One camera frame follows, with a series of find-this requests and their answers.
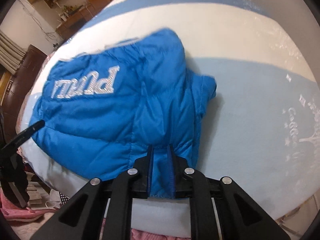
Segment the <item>grey roman blind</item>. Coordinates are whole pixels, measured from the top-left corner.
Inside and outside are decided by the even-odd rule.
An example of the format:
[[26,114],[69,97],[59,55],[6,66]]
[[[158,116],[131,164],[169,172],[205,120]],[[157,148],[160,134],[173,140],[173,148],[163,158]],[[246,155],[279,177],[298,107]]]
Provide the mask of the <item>grey roman blind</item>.
[[1,65],[15,75],[26,51],[0,31],[0,62]]

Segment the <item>blue and white bed sheet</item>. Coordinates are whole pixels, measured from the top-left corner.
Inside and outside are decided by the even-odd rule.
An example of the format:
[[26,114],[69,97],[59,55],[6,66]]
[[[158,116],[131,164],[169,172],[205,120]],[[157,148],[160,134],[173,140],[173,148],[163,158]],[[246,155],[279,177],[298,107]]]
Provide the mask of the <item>blue and white bed sheet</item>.
[[53,55],[21,123],[29,124],[59,60],[172,29],[187,66],[211,75],[197,167],[234,179],[273,219],[319,189],[319,87],[283,28],[250,0],[114,0]]

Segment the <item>blue puffer jacket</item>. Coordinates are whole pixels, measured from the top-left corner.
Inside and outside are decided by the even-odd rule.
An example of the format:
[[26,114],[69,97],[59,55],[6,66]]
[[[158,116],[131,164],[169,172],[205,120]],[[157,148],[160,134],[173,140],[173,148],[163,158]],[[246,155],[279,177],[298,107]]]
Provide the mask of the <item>blue puffer jacket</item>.
[[97,54],[57,61],[31,123],[44,153],[77,175],[116,178],[153,150],[150,196],[173,198],[170,152],[195,167],[216,82],[187,68],[178,35],[161,29]]

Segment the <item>dark wooden headboard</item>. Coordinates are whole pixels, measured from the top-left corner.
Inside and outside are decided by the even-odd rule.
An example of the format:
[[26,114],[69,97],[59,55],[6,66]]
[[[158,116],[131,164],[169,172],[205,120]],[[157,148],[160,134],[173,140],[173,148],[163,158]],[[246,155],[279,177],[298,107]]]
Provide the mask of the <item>dark wooden headboard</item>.
[[4,133],[7,139],[16,135],[15,126],[23,99],[31,88],[47,55],[32,44],[28,47],[19,70],[10,78],[2,100]]

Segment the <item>wooden desk with clutter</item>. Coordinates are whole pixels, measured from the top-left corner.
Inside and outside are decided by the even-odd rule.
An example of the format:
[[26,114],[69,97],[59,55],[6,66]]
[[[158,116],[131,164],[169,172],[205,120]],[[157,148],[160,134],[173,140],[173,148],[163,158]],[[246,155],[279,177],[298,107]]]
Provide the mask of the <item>wooden desk with clutter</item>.
[[88,21],[96,16],[101,11],[101,8],[95,9],[93,5],[88,4],[82,6],[73,15],[67,18],[67,21],[61,23],[56,32],[62,37],[64,41],[71,38],[78,32]]

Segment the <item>pink clothing on floor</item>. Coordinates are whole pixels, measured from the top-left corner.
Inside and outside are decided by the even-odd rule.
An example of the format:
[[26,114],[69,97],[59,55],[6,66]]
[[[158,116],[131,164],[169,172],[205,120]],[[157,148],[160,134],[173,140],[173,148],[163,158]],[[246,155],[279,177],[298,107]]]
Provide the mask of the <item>pink clothing on floor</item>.
[[1,213],[9,222],[33,222],[46,213],[56,213],[58,209],[20,208],[12,204],[1,191]]

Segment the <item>pink floral satin quilt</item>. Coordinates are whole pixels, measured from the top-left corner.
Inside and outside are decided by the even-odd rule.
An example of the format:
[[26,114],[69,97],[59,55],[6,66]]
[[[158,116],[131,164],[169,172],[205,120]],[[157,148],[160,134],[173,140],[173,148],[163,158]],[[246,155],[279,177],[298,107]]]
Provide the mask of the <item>pink floral satin quilt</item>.
[[20,111],[18,113],[18,117],[17,117],[17,121],[16,121],[16,126],[15,126],[15,132],[16,134],[20,133],[21,131],[21,126],[22,126],[22,119],[23,119],[23,113],[25,111],[25,108],[26,108],[26,105],[27,105],[27,102],[28,102],[28,99],[29,99],[29,96],[31,94],[31,91],[35,85],[35,82],[38,80],[41,72],[43,71],[43,69],[45,68],[46,64],[48,63],[48,61],[52,58],[52,56],[55,54],[55,52],[52,52],[51,54],[49,54],[46,59],[44,60],[37,76],[35,77],[35,80],[31,86],[31,88],[29,89],[28,93],[26,94],[26,96],[24,97],[23,99],[23,102],[22,102],[22,105],[20,107]]

